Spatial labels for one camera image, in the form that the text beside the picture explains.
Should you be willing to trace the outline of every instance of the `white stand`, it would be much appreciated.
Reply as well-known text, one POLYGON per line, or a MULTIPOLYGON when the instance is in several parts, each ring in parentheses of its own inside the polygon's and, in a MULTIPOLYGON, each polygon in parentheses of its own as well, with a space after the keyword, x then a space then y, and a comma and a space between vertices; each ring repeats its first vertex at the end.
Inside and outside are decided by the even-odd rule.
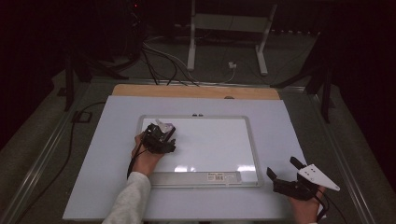
POLYGON ((256 46, 257 60, 260 67, 260 73, 267 75, 268 70, 262 54, 270 33, 272 20, 276 12, 276 5, 271 8, 268 17, 245 17, 245 16, 227 16, 195 13, 195 0, 191 0, 191 36, 189 59, 187 69, 194 70, 195 64, 195 29, 226 30, 226 31, 243 31, 262 33, 262 42, 256 46))

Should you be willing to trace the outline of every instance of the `white sleeve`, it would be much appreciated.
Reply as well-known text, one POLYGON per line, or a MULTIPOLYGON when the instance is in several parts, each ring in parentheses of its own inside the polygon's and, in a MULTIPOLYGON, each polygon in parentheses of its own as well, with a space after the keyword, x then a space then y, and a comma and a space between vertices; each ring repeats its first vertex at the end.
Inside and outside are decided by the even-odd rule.
POLYGON ((151 191, 149 179, 132 172, 103 224, 137 224, 142 221, 151 191))

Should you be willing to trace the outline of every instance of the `wooden edge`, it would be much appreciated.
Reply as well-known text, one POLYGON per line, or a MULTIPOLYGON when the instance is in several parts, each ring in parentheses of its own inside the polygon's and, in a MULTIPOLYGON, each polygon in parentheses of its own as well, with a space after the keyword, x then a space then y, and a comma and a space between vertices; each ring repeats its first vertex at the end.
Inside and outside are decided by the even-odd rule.
POLYGON ((279 94, 275 89, 240 87, 187 87, 119 84, 114 88, 112 95, 280 100, 279 94))

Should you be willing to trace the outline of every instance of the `person's right hand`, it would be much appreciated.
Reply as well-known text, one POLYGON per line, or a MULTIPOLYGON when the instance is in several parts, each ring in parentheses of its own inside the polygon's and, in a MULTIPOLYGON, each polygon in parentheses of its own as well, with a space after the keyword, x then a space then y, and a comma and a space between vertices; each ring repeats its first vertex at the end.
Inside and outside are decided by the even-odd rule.
MULTIPOLYGON (((143 134, 139 134, 134 138, 136 141, 136 146, 132 151, 132 157, 137 151, 138 146, 140 145, 143 134)), ((132 172, 139 172, 140 174, 149 176, 154 171, 155 166, 157 165, 160 158, 163 157, 163 154, 154 154, 146 150, 143 144, 140 146, 139 152, 141 153, 137 156, 136 161, 134 162, 134 167, 132 168, 132 172)))
MULTIPOLYGON (((323 186, 319 186, 317 197, 321 198, 322 193, 326 189, 323 186)), ((289 202, 293 209, 294 219, 298 224, 308 224, 317 222, 317 215, 319 210, 319 202, 316 198, 312 198, 308 201, 300 201, 289 197, 289 202)))

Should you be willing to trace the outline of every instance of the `gray floor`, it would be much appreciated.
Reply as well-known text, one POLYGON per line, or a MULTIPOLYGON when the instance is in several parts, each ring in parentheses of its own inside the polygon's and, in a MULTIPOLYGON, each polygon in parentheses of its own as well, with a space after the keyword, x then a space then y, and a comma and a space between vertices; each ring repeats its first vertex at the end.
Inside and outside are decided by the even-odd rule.
MULTIPOLYGON (((201 85, 237 84, 265 87, 291 77, 299 72, 306 55, 315 43, 315 38, 307 35, 270 35, 264 52, 269 70, 269 75, 266 77, 259 74, 254 54, 254 41, 244 38, 225 45, 227 41, 230 42, 215 38, 209 42, 198 42, 196 68, 190 76, 198 80, 201 85), (228 62, 237 64, 232 79, 233 71, 227 67, 228 62)), ((189 42, 186 37, 174 40, 154 38, 147 44, 176 56, 183 62, 187 61, 189 42)), ((167 60, 150 55, 149 60, 158 73, 166 77, 172 76, 173 65, 167 60)), ((149 81, 149 70, 143 62, 138 62, 121 73, 130 78, 128 82, 152 83, 149 81)), ((177 74, 177 79, 190 85, 181 73, 177 74)), ((342 189, 340 192, 329 190, 328 193, 348 223, 394 223, 395 194, 381 173, 338 90, 336 87, 332 88, 334 108, 330 110, 331 124, 325 124, 318 116, 318 98, 299 92, 307 80, 306 78, 293 84, 296 88, 280 92, 290 112, 306 160, 320 167, 340 185, 342 189)), ((64 73, 56 76, 53 81, 55 90, 0 152, 1 214, 5 212, 13 195, 17 193, 24 176, 40 151, 48 147, 48 142, 54 144, 54 151, 28 203, 48 185, 67 155, 71 124, 66 122, 59 138, 51 136, 64 118, 70 119, 70 116, 67 117, 67 113, 64 112, 64 98, 56 96, 56 92, 64 85, 64 73)), ((117 83, 119 82, 108 77, 97 76, 91 84, 80 84, 77 96, 81 97, 78 97, 74 109, 105 101, 117 83)), ((75 223, 62 220, 62 215, 102 109, 102 105, 92 107, 90 109, 93 113, 92 121, 76 126, 70 162, 57 181, 26 213, 21 223, 75 223)), ((321 223, 342 222, 334 206, 328 217, 321 221, 321 223)), ((292 221, 270 220, 266 223, 292 223, 292 221)))

